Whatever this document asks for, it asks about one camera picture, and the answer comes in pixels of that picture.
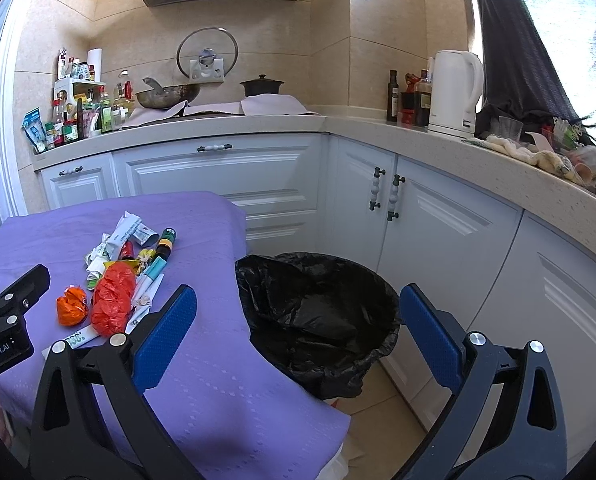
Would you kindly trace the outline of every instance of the trash can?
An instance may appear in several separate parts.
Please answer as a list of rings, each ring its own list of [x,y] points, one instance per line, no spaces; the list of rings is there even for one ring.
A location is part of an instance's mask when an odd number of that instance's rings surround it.
[[[236,262],[251,343],[319,399],[356,397],[398,340],[398,294],[360,264],[314,253]]]

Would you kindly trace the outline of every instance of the paper towel roll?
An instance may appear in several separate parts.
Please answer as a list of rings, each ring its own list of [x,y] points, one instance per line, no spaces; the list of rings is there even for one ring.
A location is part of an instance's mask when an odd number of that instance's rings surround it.
[[[102,49],[94,48],[86,53],[86,64],[93,65],[95,70],[95,80],[102,80]]]

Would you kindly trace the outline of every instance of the cabinet handle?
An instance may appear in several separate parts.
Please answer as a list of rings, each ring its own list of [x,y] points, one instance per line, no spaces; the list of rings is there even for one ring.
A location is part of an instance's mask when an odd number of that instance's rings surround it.
[[[213,146],[198,146],[198,152],[221,152],[231,148],[233,148],[231,144],[214,144]]]
[[[373,182],[371,183],[371,200],[369,200],[369,211],[374,211],[377,207],[380,207],[380,202],[378,200],[378,193],[380,192],[380,175],[384,175],[387,172],[385,170],[381,170],[378,166],[376,166],[375,171],[373,172]]]
[[[389,191],[389,208],[387,210],[387,222],[393,222],[394,218],[399,218],[399,214],[395,212],[396,203],[398,203],[398,187],[401,182],[405,182],[406,179],[403,176],[399,176],[396,173],[393,176],[393,182],[391,183],[391,190]]]
[[[82,166],[78,166],[77,168],[74,168],[73,170],[60,171],[59,175],[60,176],[65,176],[65,175],[70,175],[70,174],[73,174],[73,173],[80,173],[80,171],[82,171]]]

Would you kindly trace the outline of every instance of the tile floor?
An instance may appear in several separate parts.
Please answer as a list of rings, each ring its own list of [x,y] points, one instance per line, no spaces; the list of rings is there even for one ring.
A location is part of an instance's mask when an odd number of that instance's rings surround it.
[[[351,415],[345,454],[354,458],[345,480],[391,479],[426,434],[380,364],[365,376],[363,393],[337,407]]]

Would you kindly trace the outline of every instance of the electric kettle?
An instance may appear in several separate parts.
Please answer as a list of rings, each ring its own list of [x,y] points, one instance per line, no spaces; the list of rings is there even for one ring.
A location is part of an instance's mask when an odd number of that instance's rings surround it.
[[[460,50],[435,55],[429,131],[473,137],[484,71],[478,56]]]

